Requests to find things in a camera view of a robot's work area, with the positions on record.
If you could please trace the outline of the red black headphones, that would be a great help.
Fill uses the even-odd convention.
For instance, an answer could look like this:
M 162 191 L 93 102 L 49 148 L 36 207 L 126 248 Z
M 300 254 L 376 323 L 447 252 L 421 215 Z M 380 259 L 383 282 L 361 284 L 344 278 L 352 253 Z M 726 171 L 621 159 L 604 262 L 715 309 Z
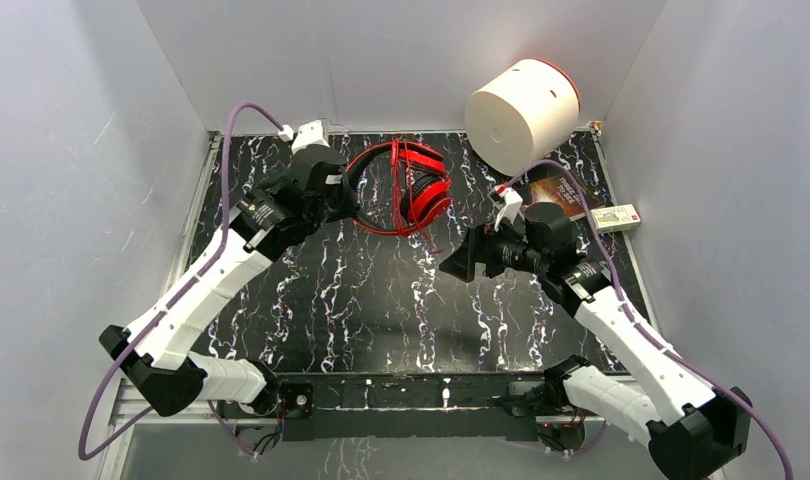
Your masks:
M 384 228 L 360 211 L 354 217 L 355 223 L 382 236 L 408 237 L 424 231 L 452 202 L 452 181 L 444 156 L 423 143 L 401 137 L 372 145 L 348 163 L 347 174 L 354 189 L 364 171 L 384 154 L 389 156 L 393 180 L 394 226 Z

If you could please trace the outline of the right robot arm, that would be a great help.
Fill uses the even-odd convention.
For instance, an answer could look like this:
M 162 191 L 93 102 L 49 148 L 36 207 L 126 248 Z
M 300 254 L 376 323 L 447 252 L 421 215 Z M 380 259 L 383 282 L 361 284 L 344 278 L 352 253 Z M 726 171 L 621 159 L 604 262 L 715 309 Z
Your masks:
M 523 231 L 505 214 L 471 227 L 440 264 L 463 282 L 483 265 L 493 278 L 507 269 L 530 273 L 554 303 L 615 354 L 634 377 L 632 388 L 572 355 L 545 370 L 546 405 L 558 414 L 576 407 L 596 413 L 642 443 L 668 479 L 704 479 L 743 454 L 748 397 L 722 388 L 680 365 L 664 340 L 625 299 L 605 263 L 586 258 L 560 206 L 538 203 L 523 214 Z

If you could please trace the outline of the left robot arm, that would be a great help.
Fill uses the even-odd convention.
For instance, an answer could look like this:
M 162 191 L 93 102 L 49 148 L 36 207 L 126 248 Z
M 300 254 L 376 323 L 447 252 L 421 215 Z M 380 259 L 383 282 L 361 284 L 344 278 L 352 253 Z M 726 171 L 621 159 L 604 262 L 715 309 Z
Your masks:
M 224 307 L 284 252 L 320 226 L 349 218 L 356 194 L 347 160 L 319 144 L 292 156 L 285 174 L 262 182 L 230 208 L 228 223 L 164 296 L 126 327 L 111 325 L 100 344 L 157 414 L 175 415 L 196 401 L 243 404 L 274 412 L 280 381 L 260 362 L 193 352 Z

